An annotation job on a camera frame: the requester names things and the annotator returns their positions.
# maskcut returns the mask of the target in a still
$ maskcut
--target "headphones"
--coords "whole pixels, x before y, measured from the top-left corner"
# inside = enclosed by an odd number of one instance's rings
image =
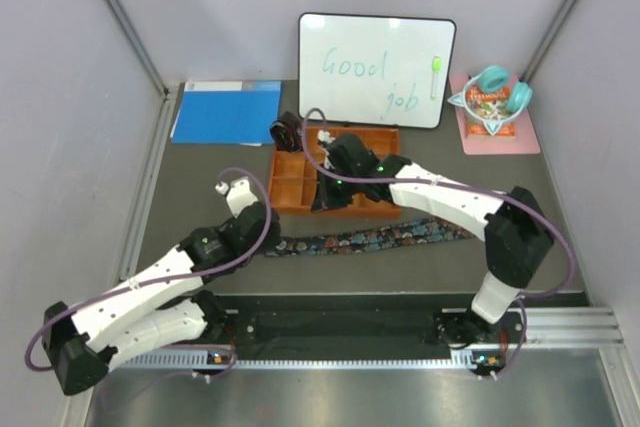
[[[497,65],[487,67],[482,73],[476,76],[475,83],[478,88],[485,94],[492,94],[497,92],[505,85],[509,83],[509,72]],[[525,82],[518,82],[513,86],[509,100],[507,101],[506,109],[510,114],[520,113],[527,108],[531,97],[533,96],[533,90]]]

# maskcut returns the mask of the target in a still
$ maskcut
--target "pink mat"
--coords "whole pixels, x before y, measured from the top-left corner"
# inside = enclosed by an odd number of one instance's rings
[[[467,75],[450,75],[451,94],[462,92],[464,85],[469,80]],[[511,76],[509,86],[518,81],[515,75]],[[539,154],[540,144],[533,130],[529,111],[525,110],[518,116],[514,124],[516,126],[516,138],[514,140],[492,140],[478,139],[466,136],[467,118],[464,109],[454,107],[453,105],[445,105],[445,108],[456,109],[456,118],[458,119],[458,129],[460,130],[460,139],[462,140],[462,148],[467,155],[513,155],[513,154]]]

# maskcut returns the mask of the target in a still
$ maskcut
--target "gray floor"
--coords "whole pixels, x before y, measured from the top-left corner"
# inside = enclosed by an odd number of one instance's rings
[[[211,385],[120,370],[87,427],[619,426],[595,352],[527,351],[499,382],[464,371],[241,371]]]
[[[281,110],[297,110],[297,83],[283,86]],[[434,130],[402,129],[402,154],[451,179],[499,190],[515,185],[530,189],[546,216],[562,223],[557,199],[540,155],[467,156],[462,151],[453,108],[445,106]],[[140,254],[139,268],[164,255],[194,228],[215,225],[229,217],[224,200],[213,187],[218,173],[230,166],[249,169],[268,181],[273,146],[172,145],[162,159]],[[419,218],[406,210],[404,218]],[[282,218],[284,235],[344,232],[386,225],[366,219],[312,216]],[[567,261],[556,244],[532,282],[531,290],[557,284]],[[216,280],[218,293],[314,292],[474,292],[487,272],[481,242],[420,245],[348,257],[256,257],[234,275]],[[576,279],[570,290],[581,291]]]

